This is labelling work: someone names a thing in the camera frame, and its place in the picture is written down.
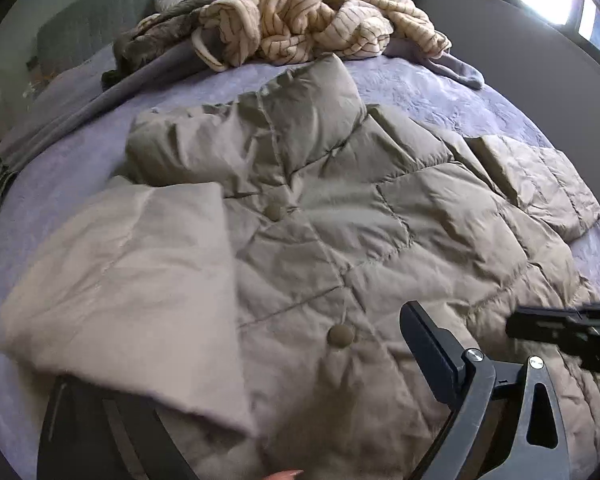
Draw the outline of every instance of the lavender fleece blanket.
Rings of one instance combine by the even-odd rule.
[[[200,68],[199,62],[183,44],[125,79],[123,85],[128,86],[117,85],[116,92],[105,95],[100,74],[114,67],[107,47],[54,81],[27,121],[8,135],[3,144],[7,157],[18,152],[18,139],[32,127],[48,128],[51,142],[54,135],[61,140],[46,149],[37,146],[44,151],[22,168],[2,205],[0,305],[40,242],[115,173],[124,158],[130,124],[139,112],[226,102],[288,68],[251,63],[219,74],[206,70],[189,75]],[[532,121],[488,86],[474,91],[423,66],[385,56],[346,66],[367,103],[397,105],[416,120],[464,136],[504,134],[534,146],[550,145]],[[53,117],[50,110],[58,113],[59,108],[77,111]],[[77,129],[66,135],[67,128]],[[580,272],[600,294],[600,222],[571,249]],[[49,386],[48,378],[0,354],[0,449],[24,480],[36,476]]]

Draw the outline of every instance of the jacket sleeve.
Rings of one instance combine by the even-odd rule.
[[[581,237],[600,219],[598,201],[563,152],[502,136],[466,141],[506,197],[564,241]]]

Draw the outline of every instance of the cream striped blanket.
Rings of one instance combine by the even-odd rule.
[[[426,57],[451,47],[411,0],[216,0],[203,7],[200,23],[193,48],[216,72],[256,54],[273,64],[302,63],[321,52],[345,59],[380,56],[392,34],[413,40]],[[206,47],[204,28],[219,30],[222,60]]]

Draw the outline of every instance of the jacket button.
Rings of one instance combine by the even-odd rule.
[[[271,203],[264,209],[264,214],[273,222],[282,220],[285,213],[286,207],[276,203]]]
[[[327,332],[327,343],[335,348],[346,348],[353,343],[356,333],[347,325],[333,325]]]

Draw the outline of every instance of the beige puffer jacket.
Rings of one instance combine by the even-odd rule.
[[[517,304],[594,299],[565,240],[600,208],[560,152],[367,107],[331,55],[227,105],[141,114],[127,155],[139,185],[49,238],[2,340],[39,368],[250,428],[164,410],[200,478],[408,475],[448,413],[400,335],[408,300],[493,359],[542,356],[575,477],[596,463],[600,377],[504,332]]]

